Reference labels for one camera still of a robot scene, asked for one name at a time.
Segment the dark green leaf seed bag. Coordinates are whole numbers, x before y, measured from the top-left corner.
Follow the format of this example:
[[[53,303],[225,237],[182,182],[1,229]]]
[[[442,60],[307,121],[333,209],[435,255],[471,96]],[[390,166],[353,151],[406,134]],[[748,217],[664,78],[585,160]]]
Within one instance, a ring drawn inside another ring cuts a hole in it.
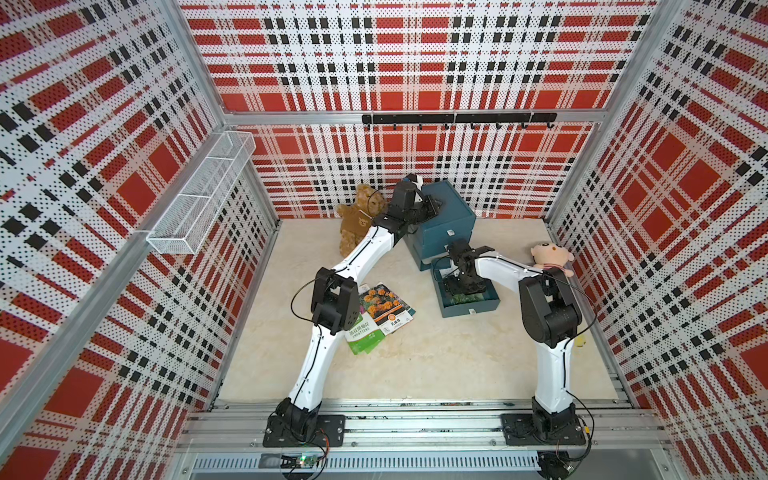
[[[480,303],[487,300],[487,295],[485,292],[482,293],[473,293],[473,294],[465,294],[465,293],[447,293],[447,300],[446,304],[453,306],[453,305],[464,305],[464,304],[473,304],[473,303]]]

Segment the teal drawer cabinet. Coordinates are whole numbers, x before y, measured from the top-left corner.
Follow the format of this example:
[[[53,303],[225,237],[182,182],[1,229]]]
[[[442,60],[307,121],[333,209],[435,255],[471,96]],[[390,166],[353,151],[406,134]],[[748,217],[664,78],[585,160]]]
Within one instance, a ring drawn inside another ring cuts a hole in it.
[[[500,299],[490,280],[486,280],[487,300],[464,305],[447,305],[444,278],[452,270],[448,246],[457,240],[468,243],[474,229],[476,215],[448,181],[424,184],[421,190],[441,202],[439,214],[417,225],[404,238],[408,250],[420,271],[428,271],[436,291],[443,318],[492,312]]]

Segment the orange fruit seed bag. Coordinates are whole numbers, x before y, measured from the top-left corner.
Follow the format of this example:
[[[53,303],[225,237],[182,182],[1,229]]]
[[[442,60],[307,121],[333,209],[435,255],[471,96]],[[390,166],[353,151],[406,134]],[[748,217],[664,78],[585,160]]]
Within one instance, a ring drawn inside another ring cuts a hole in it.
[[[385,335],[391,335],[414,320],[416,311],[386,285],[363,284],[359,303],[364,319],[372,320]]]

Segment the pink flower green seed bag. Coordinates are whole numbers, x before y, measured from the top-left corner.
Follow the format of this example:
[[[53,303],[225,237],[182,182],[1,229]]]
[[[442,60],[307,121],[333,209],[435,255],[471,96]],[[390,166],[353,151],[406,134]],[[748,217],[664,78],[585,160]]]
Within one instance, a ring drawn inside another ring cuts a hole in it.
[[[344,332],[347,344],[354,355],[369,354],[386,338],[369,314],[358,316],[355,325]]]

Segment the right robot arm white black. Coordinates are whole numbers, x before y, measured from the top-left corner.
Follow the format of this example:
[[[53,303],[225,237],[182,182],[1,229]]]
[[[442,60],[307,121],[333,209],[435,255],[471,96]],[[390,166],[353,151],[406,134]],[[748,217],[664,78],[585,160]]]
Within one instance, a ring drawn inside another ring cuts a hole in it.
[[[447,252],[457,271],[443,283],[452,294],[481,293],[487,281],[518,293],[523,327],[536,343],[532,424],[540,438],[549,439],[577,424],[569,373],[582,313],[563,270],[519,264],[492,251],[465,240],[452,242]]]

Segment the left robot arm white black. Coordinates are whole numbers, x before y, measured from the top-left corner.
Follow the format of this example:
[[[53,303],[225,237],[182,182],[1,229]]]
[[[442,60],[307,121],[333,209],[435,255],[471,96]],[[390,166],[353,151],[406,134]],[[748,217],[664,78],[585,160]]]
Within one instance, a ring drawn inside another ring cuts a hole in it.
[[[300,374],[276,407],[279,420],[296,439],[307,442],[316,431],[323,388],[334,354],[360,313],[358,283],[415,226],[438,214],[432,196],[422,192],[423,179],[409,174],[394,188],[388,209],[377,215],[362,242],[331,269],[321,268],[308,283],[313,325]]]

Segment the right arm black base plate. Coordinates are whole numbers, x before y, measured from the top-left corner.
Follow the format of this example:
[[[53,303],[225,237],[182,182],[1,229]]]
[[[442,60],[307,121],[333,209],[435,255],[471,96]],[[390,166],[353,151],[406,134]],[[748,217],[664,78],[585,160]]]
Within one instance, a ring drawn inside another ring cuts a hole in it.
[[[503,414],[501,428],[508,446],[585,446],[579,417],[570,411]]]

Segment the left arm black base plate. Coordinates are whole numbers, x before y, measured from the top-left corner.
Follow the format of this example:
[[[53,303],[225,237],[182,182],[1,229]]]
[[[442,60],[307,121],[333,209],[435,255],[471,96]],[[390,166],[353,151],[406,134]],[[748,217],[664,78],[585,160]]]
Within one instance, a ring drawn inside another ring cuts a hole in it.
[[[339,447],[343,445],[345,424],[344,415],[319,415],[307,422],[299,422],[272,413],[267,420],[262,446],[265,448],[310,445]]]

